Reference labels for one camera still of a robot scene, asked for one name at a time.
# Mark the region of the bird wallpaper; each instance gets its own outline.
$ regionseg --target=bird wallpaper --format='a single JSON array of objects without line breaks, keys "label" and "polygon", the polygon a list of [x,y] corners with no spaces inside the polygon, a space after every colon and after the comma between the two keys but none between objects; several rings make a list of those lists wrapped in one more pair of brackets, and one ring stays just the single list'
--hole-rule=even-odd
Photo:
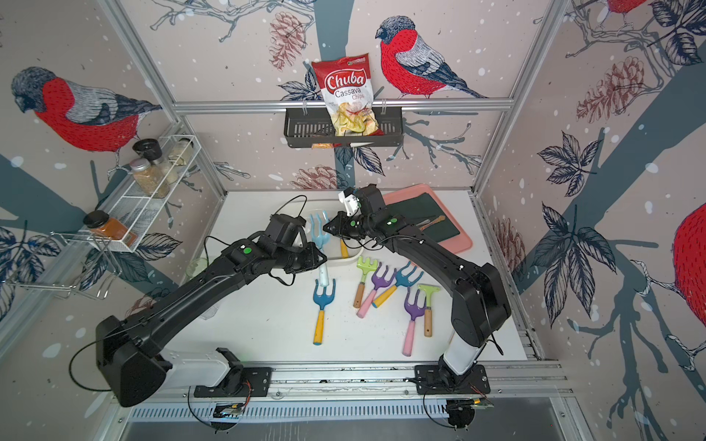
[{"label": "bird wallpaper", "polygon": [[706,4],[573,0],[481,193],[598,440],[704,440]]}]

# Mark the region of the chip bag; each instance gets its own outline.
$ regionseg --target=chip bag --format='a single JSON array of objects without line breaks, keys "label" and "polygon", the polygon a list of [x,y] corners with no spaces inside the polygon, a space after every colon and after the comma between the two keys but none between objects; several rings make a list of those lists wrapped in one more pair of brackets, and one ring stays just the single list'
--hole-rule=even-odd
[{"label": "chip bag", "polygon": [[312,63],[311,66],[336,136],[383,135],[372,109],[373,86],[368,54]]}]

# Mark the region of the pink tray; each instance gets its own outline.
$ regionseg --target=pink tray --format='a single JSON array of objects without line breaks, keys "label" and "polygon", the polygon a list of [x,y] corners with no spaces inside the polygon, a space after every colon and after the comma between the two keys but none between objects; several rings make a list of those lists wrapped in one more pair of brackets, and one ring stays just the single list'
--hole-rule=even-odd
[{"label": "pink tray", "polygon": [[434,199],[434,202],[436,202],[436,204],[442,209],[444,215],[451,222],[453,222],[453,224],[456,226],[456,229],[458,229],[459,231],[459,234],[457,236],[448,238],[445,241],[440,242],[439,245],[443,246],[454,254],[469,250],[473,246],[473,241],[468,236],[468,234],[463,231],[463,228],[461,228],[461,226],[456,221],[456,218],[454,218],[448,208],[446,208],[446,206],[439,200],[439,198],[436,196],[436,193],[434,193],[434,191],[431,190],[431,187],[426,185],[425,183],[420,183],[415,186],[403,188],[402,190],[387,193],[383,196],[383,199],[385,200],[385,204],[389,205],[402,202],[403,200],[416,198],[417,196],[421,196],[424,193],[428,193],[431,198]]}]

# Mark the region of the spice jar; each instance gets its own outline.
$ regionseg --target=spice jar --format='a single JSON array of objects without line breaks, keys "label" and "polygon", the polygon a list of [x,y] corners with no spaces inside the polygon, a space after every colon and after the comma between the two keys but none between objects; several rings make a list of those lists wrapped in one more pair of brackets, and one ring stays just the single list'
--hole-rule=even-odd
[{"label": "spice jar", "polygon": [[144,158],[130,161],[133,178],[145,194],[153,198],[165,198],[169,193],[169,186],[165,182],[164,174]]},{"label": "spice jar", "polygon": [[175,161],[174,165],[187,165],[193,156],[193,146],[191,140],[182,138],[177,141],[172,151],[169,152],[169,160]]},{"label": "spice jar", "polygon": [[111,238],[115,241],[122,241],[128,247],[137,239],[137,235],[124,226],[118,219],[110,217],[108,213],[102,210],[95,210],[88,213],[83,218],[83,223],[89,230],[96,233],[98,236]]},{"label": "spice jar", "polygon": [[165,161],[162,156],[160,142],[153,138],[139,140],[133,145],[133,150],[141,157],[148,160],[152,165],[156,166],[162,174],[167,177],[167,184],[175,183],[179,180],[177,171],[172,167],[172,163]]}]

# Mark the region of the bird head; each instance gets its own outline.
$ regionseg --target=bird head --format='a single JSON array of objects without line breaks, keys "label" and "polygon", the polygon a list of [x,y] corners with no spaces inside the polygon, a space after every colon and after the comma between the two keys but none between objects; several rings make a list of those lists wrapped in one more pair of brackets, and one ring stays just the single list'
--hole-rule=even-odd
[{"label": "bird head", "polygon": [[28,67],[12,79],[12,95],[15,103],[24,113],[31,109],[37,112],[47,111],[42,96],[42,88],[56,78],[54,72],[41,67]]},{"label": "bird head", "polygon": [[414,22],[405,16],[389,17],[380,24],[375,38],[381,38],[383,43],[390,44],[401,30],[414,30]]}]

